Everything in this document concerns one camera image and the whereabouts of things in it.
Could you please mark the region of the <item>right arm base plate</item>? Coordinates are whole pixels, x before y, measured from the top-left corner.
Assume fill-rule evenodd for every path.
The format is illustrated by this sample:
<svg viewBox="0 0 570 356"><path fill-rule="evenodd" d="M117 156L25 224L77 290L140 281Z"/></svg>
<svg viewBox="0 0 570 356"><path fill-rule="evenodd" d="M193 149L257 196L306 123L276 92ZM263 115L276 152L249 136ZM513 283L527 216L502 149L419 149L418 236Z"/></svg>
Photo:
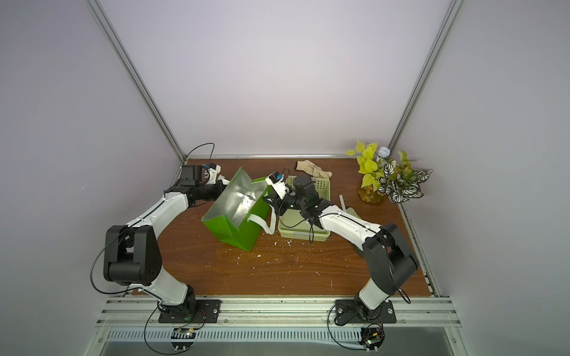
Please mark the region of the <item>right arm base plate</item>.
<svg viewBox="0 0 570 356"><path fill-rule="evenodd" d="M334 309L334 323L337 326L355 323L396 323L396 312L391 301L384 301L377 308L369 309L360 301L339 299L335 300Z"/></svg>

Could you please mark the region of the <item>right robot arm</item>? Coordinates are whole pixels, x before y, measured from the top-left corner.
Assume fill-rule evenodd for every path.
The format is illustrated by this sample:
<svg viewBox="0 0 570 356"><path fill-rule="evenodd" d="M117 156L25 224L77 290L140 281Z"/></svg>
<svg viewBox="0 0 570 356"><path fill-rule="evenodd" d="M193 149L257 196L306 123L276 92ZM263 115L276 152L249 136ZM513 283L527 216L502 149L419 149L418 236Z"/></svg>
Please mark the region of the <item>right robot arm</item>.
<svg viewBox="0 0 570 356"><path fill-rule="evenodd" d="M397 225L379 225L345 212L321 198L308 175L296 177L289 186L276 171L265 182L271 191L264 201L272 207L275 218L297 210L300 224L307 224L310 232L318 227L338 234L362 253L370 279L355 297L361 309L371 312L395 294L407 296L402 287L418 271L419 261Z"/></svg>

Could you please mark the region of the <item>green insulated delivery bag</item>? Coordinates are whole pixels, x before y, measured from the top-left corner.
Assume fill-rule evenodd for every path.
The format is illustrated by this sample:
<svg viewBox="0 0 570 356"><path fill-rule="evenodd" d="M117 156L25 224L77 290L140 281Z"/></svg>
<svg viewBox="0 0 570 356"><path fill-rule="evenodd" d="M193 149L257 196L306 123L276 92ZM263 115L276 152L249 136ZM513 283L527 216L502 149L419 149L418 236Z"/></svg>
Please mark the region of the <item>green insulated delivery bag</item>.
<svg viewBox="0 0 570 356"><path fill-rule="evenodd" d="M217 240L250 252L259 234L275 233L275 209L264 201L269 192L264 178L251 179L240 168L202 222Z"/></svg>

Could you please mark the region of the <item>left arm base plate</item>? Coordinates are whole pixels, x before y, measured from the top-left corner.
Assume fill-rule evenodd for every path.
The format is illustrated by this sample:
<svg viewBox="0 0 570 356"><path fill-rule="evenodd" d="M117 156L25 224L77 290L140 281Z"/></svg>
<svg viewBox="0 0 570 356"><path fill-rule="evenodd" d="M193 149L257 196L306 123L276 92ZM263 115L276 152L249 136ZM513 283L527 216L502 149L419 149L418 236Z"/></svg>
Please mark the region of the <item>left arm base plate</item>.
<svg viewBox="0 0 570 356"><path fill-rule="evenodd" d="M158 323L217 323L221 300L197 300L189 305L160 306Z"/></svg>

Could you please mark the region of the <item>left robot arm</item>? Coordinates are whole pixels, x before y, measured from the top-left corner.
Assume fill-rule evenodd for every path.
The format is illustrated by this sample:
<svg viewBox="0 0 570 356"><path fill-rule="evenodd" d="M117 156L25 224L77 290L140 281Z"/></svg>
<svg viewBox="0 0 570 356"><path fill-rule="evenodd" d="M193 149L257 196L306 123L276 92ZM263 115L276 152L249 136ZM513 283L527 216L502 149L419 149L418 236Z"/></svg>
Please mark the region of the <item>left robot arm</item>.
<svg viewBox="0 0 570 356"><path fill-rule="evenodd" d="M215 201L228 182L221 166L183 166L175 183L150 209L124 225L114 225L105 236L103 277L128 289L141 290L157 299L168 320L196 316L194 289L163 267L158 238L180 214L199 202Z"/></svg>

